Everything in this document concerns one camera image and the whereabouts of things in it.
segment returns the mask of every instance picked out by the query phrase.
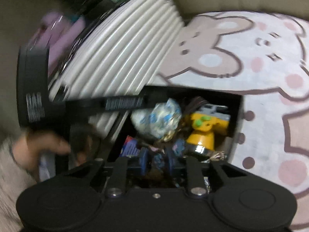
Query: crumpled plastic bag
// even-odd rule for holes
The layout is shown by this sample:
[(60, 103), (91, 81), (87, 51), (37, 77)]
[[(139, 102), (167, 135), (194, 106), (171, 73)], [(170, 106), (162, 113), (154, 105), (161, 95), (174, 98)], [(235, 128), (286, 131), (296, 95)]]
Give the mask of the crumpled plastic bag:
[(154, 109), (133, 111), (131, 121), (140, 135), (159, 140), (175, 132), (181, 117), (179, 104), (169, 98), (166, 103), (157, 104)]

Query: purple object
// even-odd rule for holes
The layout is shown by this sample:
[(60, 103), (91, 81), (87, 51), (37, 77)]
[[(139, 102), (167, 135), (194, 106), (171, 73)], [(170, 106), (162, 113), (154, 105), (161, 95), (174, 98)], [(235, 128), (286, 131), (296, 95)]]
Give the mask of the purple object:
[(182, 157), (182, 153), (185, 149), (184, 144), (185, 144), (185, 141), (179, 138), (178, 140), (176, 140), (175, 144), (173, 145), (172, 150), (174, 151), (177, 157)]
[(122, 146), (121, 157), (124, 156), (137, 156), (140, 150), (137, 149), (137, 140), (127, 136), (125, 143)]
[(59, 59), (71, 47), (85, 26), (82, 16), (75, 23), (58, 12), (50, 12), (42, 18), (41, 27), (31, 38), (29, 45), (40, 48), (49, 47), (49, 76), (56, 68)]

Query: yellow toy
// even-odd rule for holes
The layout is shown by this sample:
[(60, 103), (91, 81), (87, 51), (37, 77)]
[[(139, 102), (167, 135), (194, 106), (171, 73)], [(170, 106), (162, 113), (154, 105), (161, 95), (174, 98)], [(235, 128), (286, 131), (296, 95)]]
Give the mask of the yellow toy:
[(187, 143), (200, 145), (214, 151), (214, 132), (227, 135), (229, 121), (195, 112), (190, 116), (194, 131)]

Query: person's arm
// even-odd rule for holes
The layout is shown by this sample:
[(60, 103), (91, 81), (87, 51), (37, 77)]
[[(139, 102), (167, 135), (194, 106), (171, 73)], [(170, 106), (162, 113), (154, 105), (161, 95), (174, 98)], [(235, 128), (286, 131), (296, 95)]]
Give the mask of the person's arm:
[(0, 148), (0, 231), (20, 231), (22, 223), (16, 211), (18, 196), (36, 183), (40, 153), (70, 152), (69, 145), (53, 133), (34, 133), (12, 143), (7, 139)]
[(11, 151), (12, 140), (7, 139), (0, 149), (0, 231), (21, 229), (16, 200), (23, 190), (36, 183), (26, 170), (15, 163)]

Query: foil wrapper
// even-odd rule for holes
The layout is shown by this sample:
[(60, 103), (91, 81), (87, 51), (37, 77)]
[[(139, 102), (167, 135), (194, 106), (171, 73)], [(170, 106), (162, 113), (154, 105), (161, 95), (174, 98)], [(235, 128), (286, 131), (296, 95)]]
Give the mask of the foil wrapper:
[(204, 182), (205, 182), (205, 186), (206, 186), (206, 191), (207, 193), (210, 193), (211, 191), (211, 185), (209, 184), (209, 180), (208, 180), (208, 177), (204, 177)]
[(220, 161), (226, 159), (224, 151), (215, 151), (207, 160), (201, 161), (202, 163), (209, 163), (210, 161)]

